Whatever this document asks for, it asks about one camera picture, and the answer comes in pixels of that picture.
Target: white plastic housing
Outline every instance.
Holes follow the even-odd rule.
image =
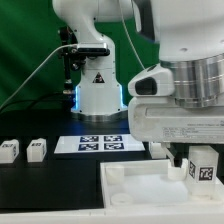
[[[152,70],[147,68],[136,75],[128,84],[129,93],[132,96],[140,96],[136,92],[136,83],[147,78],[152,78],[156,82],[157,93],[153,96],[170,96],[173,94],[175,87],[172,72],[169,69],[162,68],[159,64]]]
[[[224,52],[223,0],[151,0],[160,60],[191,61]]]
[[[124,169],[123,181],[111,184],[107,167],[116,165]],[[168,160],[101,163],[104,205],[106,209],[115,211],[118,218],[115,221],[111,217],[108,223],[221,224],[224,216],[223,184],[216,178],[210,200],[193,200],[188,196],[185,184],[186,169],[186,160],[180,172],[170,170]]]
[[[132,136],[145,142],[224,144],[224,94],[217,106],[186,110],[167,97],[134,97],[128,106]]]

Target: white box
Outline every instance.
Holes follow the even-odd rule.
[[[42,138],[32,140],[26,149],[26,153],[29,163],[42,162],[47,153],[46,140]]]
[[[4,141],[0,146],[0,164],[13,163],[19,154],[19,141]]]
[[[209,200],[192,198],[186,179],[169,179],[169,162],[101,163],[101,186],[108,221],[99,222],[98,219],[96,223],[223,224],[224,185],[219,179],[215,178],[215,190]],[[116,184],[111,184],[107,172],[109,168],[111,173],[113,167],[114,172],[117,172],[117,167],[122,167],[124,173]]]
[[[210,146],[191,146],[186,184],[192,196],[212,197],[219,154]]]

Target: black and white marker sheet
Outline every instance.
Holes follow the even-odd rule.
[[[85,135],[61,136],[54,153],[94,153],[144,150],[142,142],[136,141],[130,134]]]

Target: green wall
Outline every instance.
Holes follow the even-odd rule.
[[[54,14],[51,0],[1,0],[0,2],[0,104],[58,46],[59,27],[65,24]],[[127,21],[131,38],[145,67],[158,62],[158,45],[151,44],[135,32],[134,20]],[[141,71],[129,46],[121,23],[97,24],[97,29],[116,44],[117,79],[124,85],[124,101],[131,97],[127,83]],[[72,74],[74,83],[79,73]],[[62,60],[55,56],[14,98],[36,99],[63,90]],[[42,107],[57,107],[56,104]]]

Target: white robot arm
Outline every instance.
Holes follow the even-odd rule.
[[[142,141],[223,144],[224,2],[133,2],[138,30],[160,43],[160,64],[129,83],[132,135]]]
[[[124,18],[133,16],[131,0],[120,0]],[[110,55],[87,58],[76,88],[75,117],[88,121],[111,121],[122,117],[127,108],[122,102],[122,88],[116,80],[115,46],[107,36],[99,33],[95,22],[121,20],[118,1],[111,0],[53,0],[56,14],[74,32],[78,42],[103,43]]]

